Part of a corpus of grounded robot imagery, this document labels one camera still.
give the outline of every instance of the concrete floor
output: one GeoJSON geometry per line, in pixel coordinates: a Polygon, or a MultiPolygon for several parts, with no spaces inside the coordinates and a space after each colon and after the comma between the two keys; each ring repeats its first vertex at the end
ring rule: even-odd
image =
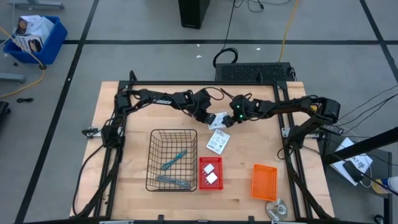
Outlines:
{"type": "MultiPolygon", "coordinates": [[[[0,0],[0,26],[11,30],[11,6],[6,2],[0,0]]],[[[65,0],[63,3],[63,11],[16,9],[15,20],[24,14],[59,16],[69,31],[67,39],[79,40],[94,0],[65,0]]],[[[366,3],[382,37],[398,40],[395,10],[398,2],[366,0],[366,3]]],[[[280,6],[265,4],[264,12],[252,13],[243,4],[234,11],[229,39],[280,40],[293,6],[294,1],[280,6]]],[[[230,9],[231,1],[212,0],[203,27],[194,30],[181,27],[177,0],[99,0],[87,40],[224,39],[230,9]]],[[[0,40],[3,39],[5,36],[0,34],[0,40]]],[[[360,2],[355,0],[300,1],[288,39],[377,40],[360,2]]],[[[275,62],[280,51],[277,44],[228,46],[239,50],[238,62],[275,62]]],[[[73,79],[66,80],[77,44],[64,44],[40,84],[5,99],[10,103],[12,114],[0,131],[0,179],[4,180],[0,183],[2,223],[13,223],[16,218],[65,83],[71,82],[70,89],[25,222],[68,217],[86,146],[86,139],[80,131],[91,124],[102,81],[125,80],[131,69],[139,80],[214,80],[215,70],[211,62],[221,48],[222,45],[218,44],[86,44],[73,79]],[[17,98],[28,97],[34,98],[34,102],[16,103],[17,98]]],[[[398,46],[388,45],[388,49],[397,59],[398,46]]],[[[219,62],[230,61],[230,55],[219,59],[219,62]]],[[[298,80],[304,82],[307,94],[339,101],[342,114],[397,83],[378,44],[288,44],[282,61],[292,64],[298,80]]],[[[26,75],[27,83],[39,78],[40,70],[36,65],[19,64],[15,67],[14,62],[11,56],[1,57],[0,71],[22,73],[26,75]]],[[[1,82],[0,95],[20,87],[19,83],[1,82]]],[[[397,92],[395,89],[384,93],[373,104],[397,92]]],[[[396,127],[397,107],[397,99],[389,101],[354,129],[355,133],[373,136],[396,127]]],[[[393,152],[393,162],[398,163],[396,144],[383,149],[393,152]]],[[[347,184],[345,180],[339,180],[339,184],[334,181],[337,180],[333,179],[328,185],[338,218],[373,222],[372,216],[382,213],[380,198],[346,195],[341,188],[341,183],[347,184]],[[347,202],[350,205],[365,203],[366,206],[348,209],[345,206],[347,202]]]]}

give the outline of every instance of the wooden tabletop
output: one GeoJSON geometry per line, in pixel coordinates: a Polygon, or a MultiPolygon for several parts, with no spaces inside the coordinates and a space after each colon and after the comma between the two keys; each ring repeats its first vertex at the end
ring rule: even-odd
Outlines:
{"type": "MultiPolygon", "coordinates": [[[[118,82],[103,82],[96,105],[93,126],[102,126],[113,111],[113,99],[118,82]]],[[[147,88],[153,91],[174,93],[176,91],[193,92],[204,86],[183,85],[139,85],[135,89],[147,88]]],[[[288,83],[290,98],[305,95],[303,83],[288,83]]],[[[271,86],[217,86],[232,95],[252,93],[253,98],[274,101],[271,86]]],[[[216,90],[208,90],[218,97],[216,90]]],[[[210,113],[226,111],[231,99],[211,101],[210,113]]],[[[295,124],[301,124],[309,117],[304,113],[293,114],[295,124]]],[[[257,221],[270,220],[265,211],[266,201],[251,197],[251,177],[254,164],[276,167],[277,194],[287,205],[287,220],[294,220],[292,199],[285,162],[277,158],[277,151],[282,147],[277,116],[256,122],[223,129],[231,136],[225,147],[223,158],[224,189],[204,191],[199,188],[194,192],[150,192],[146,189],[146,175],[150,132],[154,129],[194,129],[198,133],[198,157],[218,156],[206,148],[213,131],[207,124],[184,115],[181,111],[164,105],[150,105],[143,110],[130,114],[126,126],[126,143],[123,161],[120,164],[118,182],[113,204],[112,219],[156,220],[158,215],[165,215],[166,220],[248,220],[254,216],[257,221]]],[[[101,139],[88,141],[84,160],[100,145],[101,139]]],[[[316,140],[306,139],[304,145],[318,150],[316,140]]],[[[81,176],[80,189],[76,198],[76,209],[81,211],[98,188],[104,160],[103,149],[86,165],[81,176]]],[[[309,191],[329,215],[334,215],[325,174],[320,156],[312,151],[301,150],[303,167],[309,191]]],[[[301,216],[305,217],[302,195],[297,188],[301,216]]],[[[107,203],[108,193],[104,194],[103,204],[107,203]]]]}

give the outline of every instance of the black wire basket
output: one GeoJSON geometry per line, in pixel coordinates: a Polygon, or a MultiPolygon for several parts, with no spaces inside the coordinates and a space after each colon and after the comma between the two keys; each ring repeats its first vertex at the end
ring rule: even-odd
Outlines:
{"type": "Polygon", "coordinates": [[[150,134],[148,191],[197,189],[198,134],[193,129],[155,129],[150,134]]]}

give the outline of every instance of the blue plastic bin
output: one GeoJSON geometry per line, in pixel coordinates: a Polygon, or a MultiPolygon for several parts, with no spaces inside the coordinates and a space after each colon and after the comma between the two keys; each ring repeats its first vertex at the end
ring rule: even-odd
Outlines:
{"type": "MultiPolygon", "coordinates": [[[[40,52],[33,53],[44,65],[51,65],[54,63],[58,52],[61,49],[63,41],[67,37],[68,31],[62,25],[60,18],[57,16],[46,16],[51,22],[54,23],[54,27],[44,46],[40,52]]],[[[3,48],[3,51],[7,54],[11,54],[14,58],[22,63],[38,63],[32,56],[27,52],[23,52],[12,40],[8,40],[3,48]]]]}

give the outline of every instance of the red container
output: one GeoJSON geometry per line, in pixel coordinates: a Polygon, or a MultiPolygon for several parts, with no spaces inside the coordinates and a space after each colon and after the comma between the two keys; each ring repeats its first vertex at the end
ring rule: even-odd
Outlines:
{"type": "Polygon", "coordinates": [[[199,189],[200,190],[222,190],[223,186],[223,160],[221,157],[200,157],[199,158],[199,189]],[[212,184],[206,184],[208,174],[204,168],[211,164],[214,167],[213,173],[217,179],[212,184]]]}

